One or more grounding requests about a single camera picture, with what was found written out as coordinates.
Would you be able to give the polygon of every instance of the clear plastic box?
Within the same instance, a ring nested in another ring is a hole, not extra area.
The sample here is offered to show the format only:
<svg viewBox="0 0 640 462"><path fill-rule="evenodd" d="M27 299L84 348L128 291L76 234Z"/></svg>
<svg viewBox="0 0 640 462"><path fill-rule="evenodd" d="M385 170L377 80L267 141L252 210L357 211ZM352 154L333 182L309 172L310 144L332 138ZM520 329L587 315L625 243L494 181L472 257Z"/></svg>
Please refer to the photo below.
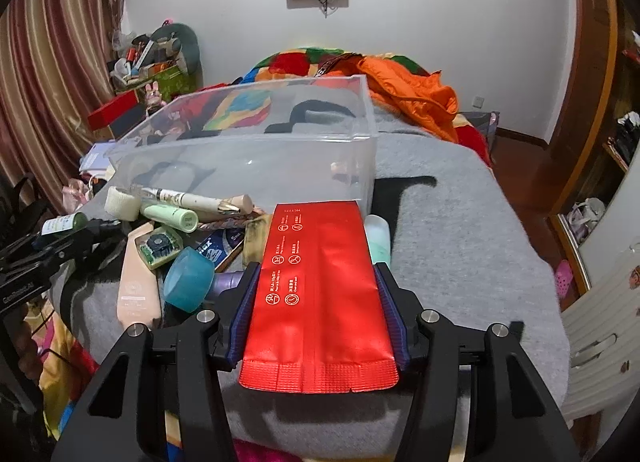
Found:
<svg viewBox="0 0 640 462"><path fill-rule="evenodd" d="M377 131L364 76L240 84L181 96L109 152L111 185L278 203L356 200L368 214Z"/></svg>

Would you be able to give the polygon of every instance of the hand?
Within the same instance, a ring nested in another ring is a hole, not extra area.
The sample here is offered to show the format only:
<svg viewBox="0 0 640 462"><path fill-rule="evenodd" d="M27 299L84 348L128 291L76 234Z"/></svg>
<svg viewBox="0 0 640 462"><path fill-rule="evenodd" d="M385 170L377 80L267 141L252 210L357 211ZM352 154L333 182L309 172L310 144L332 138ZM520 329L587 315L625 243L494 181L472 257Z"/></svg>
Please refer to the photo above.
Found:
<svg viewBox="0 0 640 462"><path fill-rule="evenodd" d="M42 373L42 360L38 356L38 346L31 339L31 327L24 320L29 309L26 305L20 308L20 329L14 337L15 350L18 352L20 361L18 367L32 381L38 382Z"/></svg>

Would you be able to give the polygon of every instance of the striped curtain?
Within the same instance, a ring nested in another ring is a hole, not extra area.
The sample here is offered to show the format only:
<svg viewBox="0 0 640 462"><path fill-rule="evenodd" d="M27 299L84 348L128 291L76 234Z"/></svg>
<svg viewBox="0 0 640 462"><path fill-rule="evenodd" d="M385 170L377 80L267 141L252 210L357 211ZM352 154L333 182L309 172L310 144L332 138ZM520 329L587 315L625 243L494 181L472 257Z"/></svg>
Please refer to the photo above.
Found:
<svg viewBox="0 0 640 462"><path fill-rule="evenodd" d="M0 17L0 169L13 182L32 171L59 211L94 140L87 116L113 97L123 2L12 0Z"/></svg>

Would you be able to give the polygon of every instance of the white roll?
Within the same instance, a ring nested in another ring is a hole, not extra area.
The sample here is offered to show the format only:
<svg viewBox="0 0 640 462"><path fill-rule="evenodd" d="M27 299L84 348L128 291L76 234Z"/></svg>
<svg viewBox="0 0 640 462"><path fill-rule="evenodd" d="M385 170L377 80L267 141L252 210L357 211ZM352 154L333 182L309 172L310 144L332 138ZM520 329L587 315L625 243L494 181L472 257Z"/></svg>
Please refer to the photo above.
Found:
<svg viewBox="0 0 640 462"><path fill-rule="evenodd" d="M104 203L104 210L118 220L133 222L140 214L140 197L125 193L120 188L111 186Z"/></svg>

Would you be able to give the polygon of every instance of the gray blanket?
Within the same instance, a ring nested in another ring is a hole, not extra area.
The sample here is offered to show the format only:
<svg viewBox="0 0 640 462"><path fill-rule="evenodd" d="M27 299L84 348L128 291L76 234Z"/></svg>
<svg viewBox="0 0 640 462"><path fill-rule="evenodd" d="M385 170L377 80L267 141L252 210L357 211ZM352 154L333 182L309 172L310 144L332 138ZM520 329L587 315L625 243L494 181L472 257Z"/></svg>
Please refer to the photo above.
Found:
<svg viewBox="0 0 640 462"><path fill-rule="evenodd" d="M562 403L569 343L552 271L532 249L491 171L475 152L433 139L393 116L379 114L378 128L377 178L436 179L402 194L391 265L399 285L457 325L484 330L494 322L524 321L522 345ZM104 216L97 202L83 211ZM74 301L72 331L98 362L122 333L117 291L117 283L103 283ZM60 284L52 299L58 305ZM309 458L391 456L398 447L409 393L275 394L242 388L238 374L220 373L235 438ZM465 395L458 410L454 443L462 451Z"/></svg>

